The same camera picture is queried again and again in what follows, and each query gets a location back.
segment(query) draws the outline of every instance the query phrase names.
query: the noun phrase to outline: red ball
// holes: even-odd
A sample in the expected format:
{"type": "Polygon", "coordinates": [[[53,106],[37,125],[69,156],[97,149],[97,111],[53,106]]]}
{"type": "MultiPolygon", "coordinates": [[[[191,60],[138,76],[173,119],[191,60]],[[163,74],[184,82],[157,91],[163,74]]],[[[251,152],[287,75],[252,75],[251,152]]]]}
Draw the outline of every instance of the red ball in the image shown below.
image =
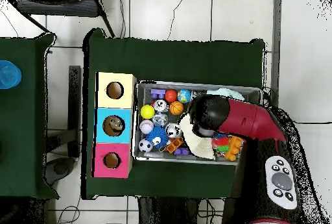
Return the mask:
{"type": "Polygon", "coordinates": [[[169,103],[172,103],[178,97],[178,93],[175,90],[167,90],[165,94],[165,100],[169,103]]]}

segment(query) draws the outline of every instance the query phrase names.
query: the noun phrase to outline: stacked box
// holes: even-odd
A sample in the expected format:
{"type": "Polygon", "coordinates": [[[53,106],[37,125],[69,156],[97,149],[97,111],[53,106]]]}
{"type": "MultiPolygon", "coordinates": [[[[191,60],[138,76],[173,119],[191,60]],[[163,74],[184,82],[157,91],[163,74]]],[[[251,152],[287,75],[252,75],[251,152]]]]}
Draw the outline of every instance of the stacked box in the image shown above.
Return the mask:
{"type": "Polygon", "coordinates": [[[128,177],[135,83],[131,74],[96,73],[92,177],[128,177]]]}

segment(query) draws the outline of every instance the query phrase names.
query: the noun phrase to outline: purple toy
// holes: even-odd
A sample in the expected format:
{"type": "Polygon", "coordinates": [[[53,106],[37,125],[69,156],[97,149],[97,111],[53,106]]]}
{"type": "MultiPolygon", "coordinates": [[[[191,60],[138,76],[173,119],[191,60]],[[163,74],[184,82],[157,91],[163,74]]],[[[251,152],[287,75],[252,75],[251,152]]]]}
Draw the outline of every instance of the purple toy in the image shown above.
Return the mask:
{"type": "Polygon", "coordinates": [[[189,155],[189,150],[184,147],[177,148],[174,153],[174,155],[189,155]]]}
{"type": "Polygon", "coordinates": [[[156,90],[156,89],[151,89],[151,98],[152,99],[164,99],[165,98],[165,94],[166,94],[166,90],[156,90]]]}

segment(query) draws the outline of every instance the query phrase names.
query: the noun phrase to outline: green mat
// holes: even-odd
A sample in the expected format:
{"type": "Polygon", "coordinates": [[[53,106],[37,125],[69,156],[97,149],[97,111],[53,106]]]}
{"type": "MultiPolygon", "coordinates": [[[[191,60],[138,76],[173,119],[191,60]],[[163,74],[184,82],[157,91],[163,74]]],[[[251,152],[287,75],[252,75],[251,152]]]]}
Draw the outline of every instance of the green mat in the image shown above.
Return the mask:
{"type": "Polygon", "coordinates": [[[88,198],[93,195],[229,197],[235,173],[235,166],[229,165],[135,160],[127,179],[91,177],[95,73],[131,73],[138,80],[261,88],[264,48],[262,40],[158,42],[104,38],[100,29],[88,33],[84,39],[84,85],[88,86],[88,96],[83,95],[83,125],[88,125],[88,133],[83,134],[83,141],[87,140],[83,193],[88,198]]]}
{"type": "Polygon", "coordinates": [[[0,196],[58,198],[43,180],[45,52],[53,34],[0,38],[0,60],[22,72],[21,83],[0,90],[0,196]]]}

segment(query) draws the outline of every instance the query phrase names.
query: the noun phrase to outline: white cloth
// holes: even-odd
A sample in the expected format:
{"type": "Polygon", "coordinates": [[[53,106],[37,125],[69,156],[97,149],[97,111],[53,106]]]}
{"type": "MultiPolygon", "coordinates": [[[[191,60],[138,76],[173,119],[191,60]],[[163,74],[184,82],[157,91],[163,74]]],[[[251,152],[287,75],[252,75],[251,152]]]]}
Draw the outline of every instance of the white cloth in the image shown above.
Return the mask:
{"type": "Polygon", "coordinates": [[[212,138],[201,138],[193,133],[193,125],[190,124],[190,115],[184,116],[179,123],[182,130],[182,136],[190,149],[190,152],[195,156],[215,159],[212,150],[212,138]]]}
{"type": "Polygon", "coordinates": [[[219,88],[218,90],[208,90],[206,94],[232,97],[236,100],[244,101],[244,97],[242,96],[241,93],[236,92],[235,90],[229,90],[228,88],[219,88]]]}

